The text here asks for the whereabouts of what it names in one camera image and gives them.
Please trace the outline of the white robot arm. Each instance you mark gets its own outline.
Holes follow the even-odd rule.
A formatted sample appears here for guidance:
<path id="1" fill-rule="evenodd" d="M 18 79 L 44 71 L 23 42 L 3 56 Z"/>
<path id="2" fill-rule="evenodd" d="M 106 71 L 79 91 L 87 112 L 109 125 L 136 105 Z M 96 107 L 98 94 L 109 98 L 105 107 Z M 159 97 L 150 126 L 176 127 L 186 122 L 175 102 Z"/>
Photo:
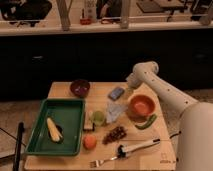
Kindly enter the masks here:
<path id="1" fill-rule="evenodd" d="M 155 61 L 137 63 L 126 78 L 129 88 L 148 85 L 180 114 L 176 171 L 213 171 L 213 103 L 200 102 L 157 76 Z"/>

